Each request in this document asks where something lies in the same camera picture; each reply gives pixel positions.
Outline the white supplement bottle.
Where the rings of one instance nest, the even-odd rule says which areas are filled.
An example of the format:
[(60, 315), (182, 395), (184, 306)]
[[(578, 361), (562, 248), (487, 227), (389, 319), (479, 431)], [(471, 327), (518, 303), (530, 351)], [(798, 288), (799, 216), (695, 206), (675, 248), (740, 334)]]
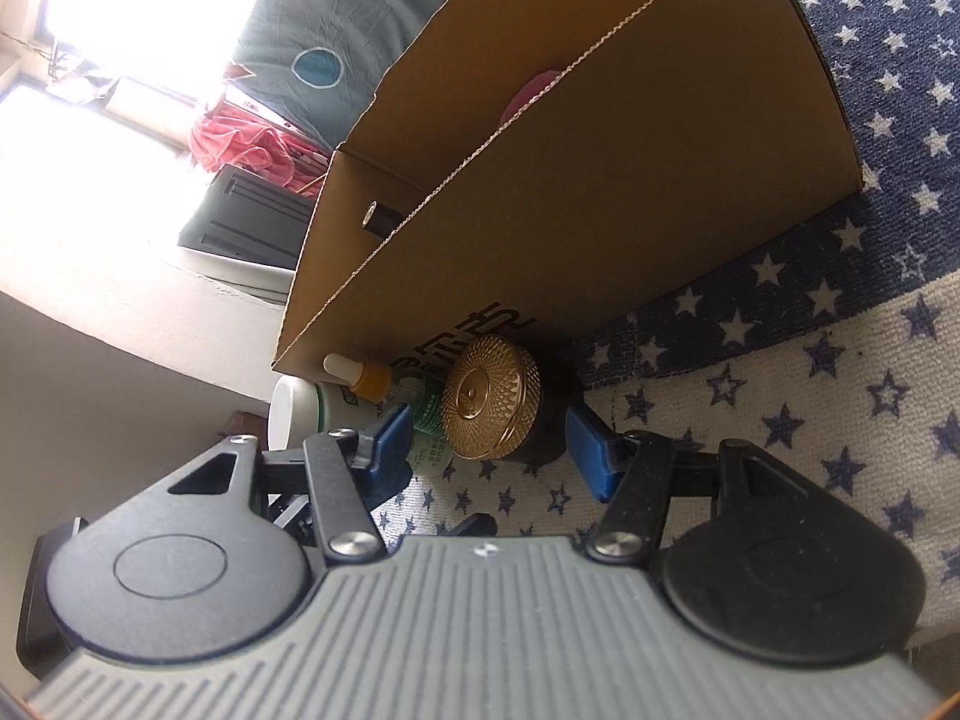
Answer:
[(268, 410), (268, 449), (297, 449), (313, 434), (359, 431), (376, 419), (377, 406), (358, 398), (345, 385), (281, 376)]

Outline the green dropper bottle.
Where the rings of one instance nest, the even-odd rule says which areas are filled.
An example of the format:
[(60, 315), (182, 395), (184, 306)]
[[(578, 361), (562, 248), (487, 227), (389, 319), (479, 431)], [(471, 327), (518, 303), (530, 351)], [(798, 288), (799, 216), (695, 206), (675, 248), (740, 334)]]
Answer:
[(416, 367), (394, 369), (377, 361), (357, 361), (338, 353), (325, 356), (324, 371), (342, 380), (352, 394), (389, 410), (409, 405), (413, 427), (430, 437), (442, 439), (444, 382)]

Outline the gold lid dark jar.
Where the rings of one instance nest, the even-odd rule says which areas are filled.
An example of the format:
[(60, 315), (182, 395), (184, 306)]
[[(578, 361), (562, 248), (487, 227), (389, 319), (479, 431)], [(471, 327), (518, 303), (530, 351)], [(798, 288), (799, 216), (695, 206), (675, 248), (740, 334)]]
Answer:
[(565, 451), (566, 411), (582, 399), (578, 374), (562, 351), (485, 335), (449, 371), (441, 400), (444, 436), (464, 460), (539, 468)]

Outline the green black tube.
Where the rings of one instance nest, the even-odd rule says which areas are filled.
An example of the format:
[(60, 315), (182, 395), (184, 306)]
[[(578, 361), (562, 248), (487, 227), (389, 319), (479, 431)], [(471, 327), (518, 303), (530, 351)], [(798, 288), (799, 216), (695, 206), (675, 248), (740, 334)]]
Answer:
[(361, 227), (381, 241), (385, 241), (397, 231), (405, 218), (407, 218), (405, 213), (400, 213), (392, 206), (381, 202), (371, 202), (368, 210), (364, 213)]

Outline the pink silicone bowl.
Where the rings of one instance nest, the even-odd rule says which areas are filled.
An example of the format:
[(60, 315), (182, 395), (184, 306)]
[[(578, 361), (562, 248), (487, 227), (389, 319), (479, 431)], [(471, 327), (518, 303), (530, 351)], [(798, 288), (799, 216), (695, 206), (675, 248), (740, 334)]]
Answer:
[(532, 80), (525, 82), (523, 87), (512, 96), (506, 109), (503, 110), (498, 125), (505, 125), (511, 121), (512, 117), (517, 112), (521, 112), (530, 101), (534, 101), (539, 94), (544, 93), (545, 89), (550, 88), (551, 83), (555, 82), (560, 75), (562, 75), (560, 70), (545, 70), (542, 73), (537, 73)]

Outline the star pattern table cloth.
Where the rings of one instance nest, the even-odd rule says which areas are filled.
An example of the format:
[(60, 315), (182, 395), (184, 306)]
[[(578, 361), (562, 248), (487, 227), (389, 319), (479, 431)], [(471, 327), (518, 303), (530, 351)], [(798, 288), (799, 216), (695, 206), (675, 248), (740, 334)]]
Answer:
[(958, 624), (958, 0), (799, 0), (861, 192), (579, 341), (615, 429), (763, 445), (923, 564)]

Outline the black folded panel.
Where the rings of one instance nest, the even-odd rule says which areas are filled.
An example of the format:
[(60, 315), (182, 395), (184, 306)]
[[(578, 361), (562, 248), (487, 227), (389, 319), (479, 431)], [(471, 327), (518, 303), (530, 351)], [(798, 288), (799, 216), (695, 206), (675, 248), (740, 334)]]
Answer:
[(179, 245), (295, 270), (314, 203), (242, 167), (223, 166), (179, 234)]

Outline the red hanging cloth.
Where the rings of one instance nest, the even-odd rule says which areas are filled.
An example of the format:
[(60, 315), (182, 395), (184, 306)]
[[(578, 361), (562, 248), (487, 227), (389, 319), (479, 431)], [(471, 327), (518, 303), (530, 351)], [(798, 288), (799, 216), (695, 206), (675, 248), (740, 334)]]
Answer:
[(291, 127), (226, 99), (199, 115), (189, 133), (192, 160), (206, 172), (239, 167), (301, 197), (319, 197), (331, 153)]

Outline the brown cardboard box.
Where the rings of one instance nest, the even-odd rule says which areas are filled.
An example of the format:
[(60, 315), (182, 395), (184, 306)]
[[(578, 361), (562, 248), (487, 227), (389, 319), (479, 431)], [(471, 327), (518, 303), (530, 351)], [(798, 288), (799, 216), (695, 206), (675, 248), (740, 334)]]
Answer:
[[(582, 337), (860, 185), (796, 0), (448, 0), (334, 154), (274, 366)], [(371, 202), (407, 215), (385, 241)]]

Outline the blue hanging bedsheet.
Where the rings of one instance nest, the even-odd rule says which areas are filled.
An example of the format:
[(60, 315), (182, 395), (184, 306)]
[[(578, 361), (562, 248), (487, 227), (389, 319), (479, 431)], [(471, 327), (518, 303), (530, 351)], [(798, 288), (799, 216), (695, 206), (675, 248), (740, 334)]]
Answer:
[(446, 0), (257, 0), (228, 78), (332, 151)]

